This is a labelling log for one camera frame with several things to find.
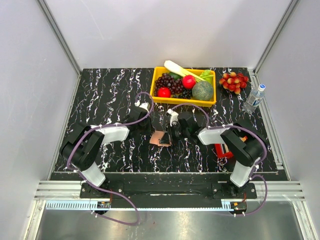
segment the yellow bin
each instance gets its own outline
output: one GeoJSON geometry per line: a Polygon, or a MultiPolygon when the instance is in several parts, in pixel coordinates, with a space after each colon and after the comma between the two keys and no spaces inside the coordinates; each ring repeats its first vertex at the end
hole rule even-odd
{"type": "MultiPolygon", "coordinates": [[[[187,69],[189,72],[200,76],[200,74],[204,71],[204,70],[198,70],[198,69],[187,69]]],[[[155,103],[161,103],[161,104],[182,104],[182,103],[191,103],[194,105],[197,105],[199,107],[212,107],[213,104],[216,103],[217,101],[217,93],[216,93],[216,74],[214,71],[211,71],[211,75],[213,75],[213,79],[212,79],[212,87],[213,87],[213,96],[210,99],[210,101],[200,101],[200,100],[196,100],[194,97],[192,97],[191,99],[182,99],[182,98],[169,98],[169,97],[157,97],[154,96],[154,91],[155,91],[155,87],[156,87],[156,80],[162,76],[162,74],[164,73],[169,73],[169,70],[166,69],[164,66],[157,66],[154,69],[154,73],[153,73],[153,78],[152,78],[152,84],[151,84],[151,90],[150,90],[150,94],[153,98],[153,101],[155,103]]]]}

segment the marble tabletop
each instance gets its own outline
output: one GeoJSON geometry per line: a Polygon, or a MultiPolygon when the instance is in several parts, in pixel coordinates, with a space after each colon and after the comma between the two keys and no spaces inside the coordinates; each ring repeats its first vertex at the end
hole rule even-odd
{"type": "MultiPolygon", "coordinates": [[[[249,77],[246,68],[211,68],[216,74],[217,102],[211,108],[203,109],[209,114],[210,126],[230,124],[239,118],[248,118],[252,126],[267,140],[268,136],[259,109],[249,116],[241,107],[251,90],[251,84],[240,95],[231,94],[219,86],[223,73],[241,72],[249,77]]],[[[129,113],[139,92],[149,92],[153,68],[93,68],[84,69],[73,102],[64,137],[73,130],[75,123],[99,125],[119,122],[129,113]]],[[[152,125],[162,131],[167,117],[165,113],[173,105],[156,103],[151,114],[152,125]]],[[[193,111],[200,123],[203,114],[191,106],[183,106],[181,111],[193,111]]],[[[170,147],[160,147],[149,143],[150,136],[136,136],[123,142],[103,145],[96,157],[96,163],[103,172],[228,172],[233,164],[226,158],[218,158],[213,145],[196,145],[180,140],[170,147]]],[[[260,166],[262,172],[276,172],[277,167],[267,143],[267,158],[260,166]]],[[[54,172],[68,172],[66,161],[59,156],[54,172]]]]}

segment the white panel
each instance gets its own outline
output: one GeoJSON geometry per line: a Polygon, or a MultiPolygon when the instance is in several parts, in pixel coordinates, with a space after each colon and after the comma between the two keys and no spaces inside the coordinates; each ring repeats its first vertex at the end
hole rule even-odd
{"type": "Polygon", "coordinates": [[[47,0],[81,68],[253,68],[289,2],[47,0]]]}
{"type": "Polygon", "coordinates": [[[0,2],[0,239],[18,240],[77,77],[35,0],[0,2]]]}
{"type": "Polygon", "coordinates": [[[320,1],[300,1],[258,73],[290,175],[320,231],[320,1]]]}

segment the plastic bottle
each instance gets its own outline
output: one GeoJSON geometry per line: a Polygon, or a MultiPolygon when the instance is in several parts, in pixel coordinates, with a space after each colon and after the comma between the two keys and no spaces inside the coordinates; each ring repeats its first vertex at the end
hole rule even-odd
{"type": "Polygon", "coordinates": [[[266,86],[264,84],[260,84],[258,87],[254,87],[246,102],[243,104],[242,110],[247,112],[248,114],[252,114],[256,108],[258,107],[259,103],[265,97],[266,86]]]}

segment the melon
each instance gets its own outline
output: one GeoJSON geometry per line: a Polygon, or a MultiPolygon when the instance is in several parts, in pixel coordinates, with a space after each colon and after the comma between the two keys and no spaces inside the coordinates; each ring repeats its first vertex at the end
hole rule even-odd
{"type": "Polygon", "coordinates": [[[199,81],[192,88],[192,96],[197,100],[210,101],[214,95],[214,88],[207,81],[199,81]]]}

